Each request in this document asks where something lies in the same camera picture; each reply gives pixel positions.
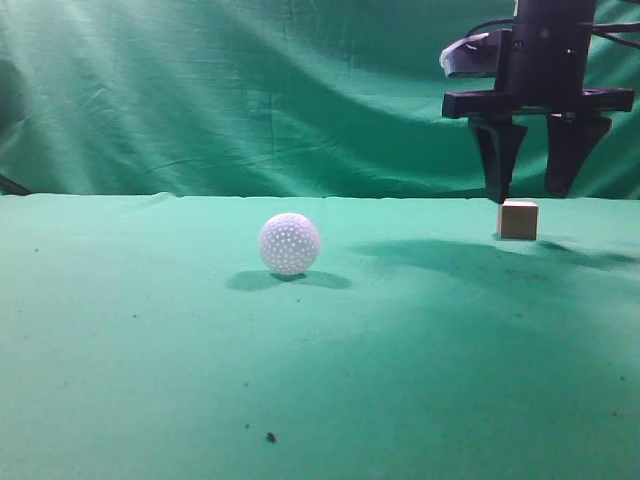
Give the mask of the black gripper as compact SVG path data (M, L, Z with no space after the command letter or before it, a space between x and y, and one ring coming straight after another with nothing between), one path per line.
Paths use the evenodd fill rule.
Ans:
M597 24L593 1L519 1L509 18L491 21L510 29L490 90L445 94L442 115L470 118L468 127L480 153L486 196L502 204L509 196L515 161L527 133L510 115L546 117L548 155L545 190L567 197L585 161L609 133L612 120L566 113L629 112L630 88L585 86L592 36L620 42L631 23ZM480 24L464 36L491 32Z

